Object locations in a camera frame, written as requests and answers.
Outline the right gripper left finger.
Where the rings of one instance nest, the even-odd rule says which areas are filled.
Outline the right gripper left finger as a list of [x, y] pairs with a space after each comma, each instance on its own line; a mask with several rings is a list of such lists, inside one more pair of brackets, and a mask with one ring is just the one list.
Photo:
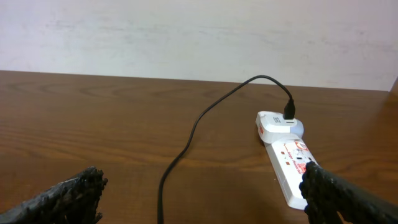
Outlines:
[[98, 223], [103, 214], [97, 208], [107, 183], [102, 170], [88, 167], [2, 213], [1, 223]]

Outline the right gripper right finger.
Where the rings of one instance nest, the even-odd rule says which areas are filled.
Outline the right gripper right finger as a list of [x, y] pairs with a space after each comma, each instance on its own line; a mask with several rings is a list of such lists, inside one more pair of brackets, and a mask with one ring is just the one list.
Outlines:
[[361, 190], [320, 167], [306, 163], [299, 185], [310, 224], [397, 224], [397, 206]]

